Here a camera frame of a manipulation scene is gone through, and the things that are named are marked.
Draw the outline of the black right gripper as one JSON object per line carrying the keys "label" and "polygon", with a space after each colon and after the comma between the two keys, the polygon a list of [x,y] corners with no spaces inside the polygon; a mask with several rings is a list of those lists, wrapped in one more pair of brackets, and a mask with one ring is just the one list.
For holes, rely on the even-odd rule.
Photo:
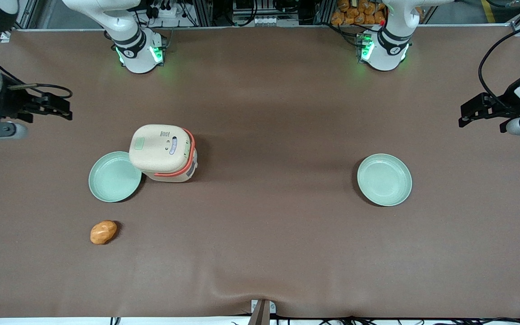
{"label": "black right gripper", "polygon": [[17,119],[27,123],[32,123],[35,115],[57,116],[66,120],[73,120],[73,113],[70,111],[70,103],[58,95],[43,93],[39,98],[37,106],[37,96],[29,94],[28,90],[34,85],[3,85],[0,90],[0,120]]}

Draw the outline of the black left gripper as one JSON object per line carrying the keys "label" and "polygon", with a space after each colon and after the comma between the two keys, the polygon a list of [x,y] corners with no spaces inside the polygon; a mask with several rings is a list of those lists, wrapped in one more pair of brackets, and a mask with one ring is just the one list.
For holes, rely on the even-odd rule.
{"label": "black left gripper", "polygon": [[470,99],[469,106],[460,107],[459,128],[464,128],[475,120],[489,119],[489,107],[492,109],[491,117],[506,119],[499,125],[502,134],[520,134],[520,97],[511,90],[502,95],[490,92],[475,95]]}

